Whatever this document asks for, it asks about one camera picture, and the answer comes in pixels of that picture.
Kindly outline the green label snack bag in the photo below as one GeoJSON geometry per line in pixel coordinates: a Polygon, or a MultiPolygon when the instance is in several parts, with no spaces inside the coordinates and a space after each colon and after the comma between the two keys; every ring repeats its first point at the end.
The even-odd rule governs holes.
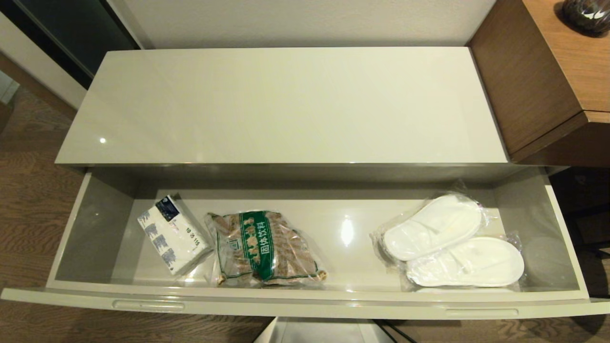
{"type": "Polygon", "coordinates": [[[279,212],[207,213],[204,221],[219,286],[318,286],[327,279],[306,238],[279,212]]]}

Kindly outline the brown wooden desk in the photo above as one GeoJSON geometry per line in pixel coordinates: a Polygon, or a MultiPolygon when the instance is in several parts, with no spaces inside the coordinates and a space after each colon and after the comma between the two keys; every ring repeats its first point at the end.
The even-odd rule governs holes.
{"type": "Polygon", "coordinates": [[[512,162],[610,168],[610,32],[563,0],[497,0],[469,47],[512,162]]]}

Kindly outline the pale grey panel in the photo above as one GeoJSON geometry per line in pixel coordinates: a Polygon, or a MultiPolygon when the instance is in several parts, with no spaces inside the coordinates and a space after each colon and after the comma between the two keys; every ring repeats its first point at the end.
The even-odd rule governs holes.
{"type": "Polygon", "coordinates": [[[0,102],[9,104],[19,87],[17,81],[0,71],[0,102]]]}

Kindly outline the white cabinet drawer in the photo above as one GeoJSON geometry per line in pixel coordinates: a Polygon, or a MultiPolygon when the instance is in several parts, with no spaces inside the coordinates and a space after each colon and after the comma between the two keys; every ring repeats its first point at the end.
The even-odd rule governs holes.
{"type": "Polygon", "coordinates": [[[44,287],[6,288],[2,299],[101,310],[364,319],[524,319],[610,314],[591,297],[558,200],[543,169],[510,165],[400,167],[352,175],[298,171],[212,174],[209,168],[90,169],[44,287]],[[410,286],[372,234],[429,197],[466,183],[492,219],[483,236],[515,237],[525,278],[500,289],[410,286]],[[198,223],[272,210],[307,239],[329,276],[321,286],[217,286],[215,256],[173,276],[137,217],[168,194],[198,223]]]}

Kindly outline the white blue tissue pack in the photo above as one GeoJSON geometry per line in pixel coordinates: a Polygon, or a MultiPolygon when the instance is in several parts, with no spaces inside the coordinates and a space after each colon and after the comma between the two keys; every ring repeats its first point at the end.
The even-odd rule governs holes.
{"type": "Polygon", "coordinates": [[[137,223],[173,276],[189,273],[212,252],[210,239],[171,195],[142,212],[137,223]]]}

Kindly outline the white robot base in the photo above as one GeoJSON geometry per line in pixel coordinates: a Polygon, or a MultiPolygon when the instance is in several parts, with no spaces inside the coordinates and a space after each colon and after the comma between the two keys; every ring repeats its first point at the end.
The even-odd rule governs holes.
{"type": "Polygon", "coordinates": [[[253,343],[397,343],[374,321],[276,317],[253,343]]]}

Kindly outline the dark glass door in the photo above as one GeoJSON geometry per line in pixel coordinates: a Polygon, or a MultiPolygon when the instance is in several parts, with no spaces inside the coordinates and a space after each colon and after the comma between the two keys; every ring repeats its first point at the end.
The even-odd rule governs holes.
{"type": "Polygon", "coordinates": [[[111,0],[0,0],[0,14],[85,89],[109,51],[140,49],[111,0]]]}

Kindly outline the dark glass vase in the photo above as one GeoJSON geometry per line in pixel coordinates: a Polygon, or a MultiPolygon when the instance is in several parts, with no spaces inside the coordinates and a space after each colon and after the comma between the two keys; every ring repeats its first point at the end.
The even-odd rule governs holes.
{"type": "Polygon", "coordinates": [[[610,0],[564,0],[562,13],[567,22],[584,32],[610,32],[610,0]]]}

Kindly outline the white slipper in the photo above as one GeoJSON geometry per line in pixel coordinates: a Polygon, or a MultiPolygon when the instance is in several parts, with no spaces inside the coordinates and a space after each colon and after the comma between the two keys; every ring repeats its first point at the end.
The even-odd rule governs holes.
{"type": "Polygon", "coordinates": [[[498,220],[462,180],[380,224],[370,234],[387,263],[406,264],[480,236],[498,220]]]}
{"type": "Polygon", "coordinates": [[[505,287],[518,282],[525,263],[512,243],[472,237],[407,262],[406,277],[422,287],[505,287]]]}

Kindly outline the glossy grey cabinet top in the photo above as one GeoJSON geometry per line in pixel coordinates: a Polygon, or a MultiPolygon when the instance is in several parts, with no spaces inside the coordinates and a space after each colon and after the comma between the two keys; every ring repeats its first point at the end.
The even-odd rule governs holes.
{"type": "Polygon", "coordinates": [[[105,55],[55,162],[289,178],[486,181],[509,156],[466,47],[105,55]]]}

